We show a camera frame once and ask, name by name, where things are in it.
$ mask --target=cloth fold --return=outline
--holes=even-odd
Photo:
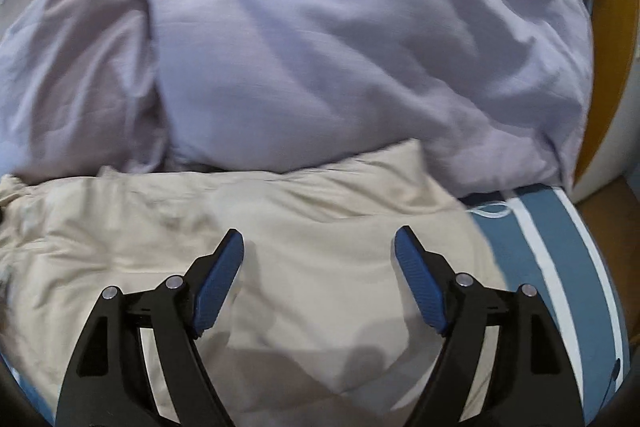
[[[244,237],[244,263],[198,350],[239,427],[402,425],[442,346],[392,253],[403,225],[456,271],[505,288],[484,236],[424,171],[415,140],[291,174],[107,171],[38,187],[5,176],[0,198],[0,271],[12,272],[3,350],[52,407],[101,290],[184,273],[229,228]],[[494,333],[465,415],[482,405]],[[154,344],[143,341],[156,402],[172,417]]]
[[[572,185],[581,0],[35,0],[0,43],[0,173],[287,172],[408,138],[456,197]]]

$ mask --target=laundry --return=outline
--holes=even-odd
[[[52,409],[103,288],[155,287],[231,227],[244,261],[198,350],[238,427],[311,416],[317,427],[402,425],[442,338],[395,261],[399,227],[456,271],[506,287],[465,207],[424,171],[415,140],[291,174],[107,171],[37,187],[5,176],[0,200],[0,270],[12,270],[0,340]],[[465,415],[482,406],[495,341],[490,332]],[[155,344],[143,342],[156,403],[175,420]]]
[[[420,140],[453,195],[572,184],[581,0],[35,0],[0,43],[0,172],[287,172]]]

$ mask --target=crumpled fabric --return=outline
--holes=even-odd
[[[399,427],[443,344],[393,253],[410,225],[455,272],[506,288],[465,207],[424,170],[410,140],[289,174],[197,172],[0,182],[3,352],[52,408],[100,292],[155,288],[212,253],[228,229],[244,261],[215,325],[197,342],[238,427]],[[482,407],[490,328],[464,417]],[[155,344],[143,336],[160,412],[172,410]]]
[[[34,0],[0,42],[0,173],[151,172],[166,147],[146,0]]]
[[[149,0],[172,155],[286,172],[421,140],[464,196],[572,185],[581,0]]]
[[[35,0],[0,43],[0,173],[287,172],[420,139],[457,197],[572,185],[581,0]]]

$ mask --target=blue fabric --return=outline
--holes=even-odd
[[[43,397],[41,397],[38,391],[36,391],[36,388],[33,387],[24,377],[17,374],[17,371],[15,371],[11,367],[11,365],[9,364],[9,361],[4,357],[2,353],[0,353],[0,357],[2,357],[2,359],[6,363],[9,370],[14,374],[14,378],[16,382],[22,389],[22,392],[25,394],[29,402],[31,402],[31,405],[33,405],[35,410],[38,411],[47,422],[53,425],[54,424],[53,413],[51,412],[51,409],[49,408],[47,403],[44,401]]]
[[[610,385],[609,380],[616,352],[612,320],[604,292],[589,251],[553,189],[535,185],[517,190],[516,195],[529,211],[543,239],[569,303],[582,360],[584,416],[589,422],[598,412],[607,388],[609,387],[606,401],[615,391],[615,384]],[[500,193],[476,194],[465,198],[464,202],[471,207],[480,205],[484,210],[491,210],[490,206],[484,207],[482,204],[495,200],[504,200],[504,197]],[[494,249],[496,260],[510,289],[517,288],[523,282],[535,285],[557,323],[558,318],[542,271],[514,215],[499,218],[472,215]],[[623,339],[622,371],[626,374],[629,355],[624,315],[613,283],[611,286],[617,306],[614,322]]]

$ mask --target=white stripe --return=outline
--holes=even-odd
[[[529,214],[527,207],[520,201],[520,198],[517,197],[513,190],[505,190],[502,194],[513,209],[513,214],[518,220],[522,235],[524,235],[527,243],[529,243],[529,248],[533,252],[533,257],[535,257],[536,263],[538,263],[540,267],[542,277],[545,279],[549,298],[551,299],[551,304],[558,318],[558,328],[562,335],[566,352],[569,355],[571,366],[574,369],[575,380],[578,383],[580,400],[582,401],[584,382],[582,378],[582,360],[580,357],[580,347],[578,346],[578,335],[575,333],[574,318],[571,315],[569,302],[566,299],[558,270],[556,270],[556,265],[549,251],[546,249],[545,242],[542,240],[542,236],[536,228],[536,224],[533,222],[533,218],[531,214]]]
[[[11,374],[14,375],[15,381],[20,385],[20,373],[18,373],[13,367],[11,368]]]
[[[598,274],[598,279],[600,279],[600,285],[602,286],[604,298],[607,301],[607,308],[609,309],[609,316],[611,318],[611,330],[613,331],[613,344],[616,350],[616,357],[620,359],[620,372],[618,374],[618,377],[616,378],[617,390],[620,387],[620,384],[622,384],[622,380],[624,378],[622,368],[625,367],[625,360],[624,349],[622,347],[622,328],[620,327],[620,316],[618,315],[616,299],[613,296],[613,288],[611,287],[611,282],[609,280],[609,276],[607,275],[607,270],[604,267],[600,252],[598,251],[598,247],[596,247],[596,244],[593,242],[593,238],[591,237],[589,230],[587,230],[587,226],[580,217],[580,214],[578,214],[578,211],[574,207],[569,197],[564,193],[564,190],[562,190],[562,188],[554,187],[554,192],[556,193],[556,196],[558,196],[558,199],[562,202],[562,204],[564,204],[566,213],[571,217],[571,220],[574,222],[575,228],[578,230],[578,233],[582,238],[582,242],[589,251],[589,256],[591,257],[593,266],[595,267],[596,273]]]

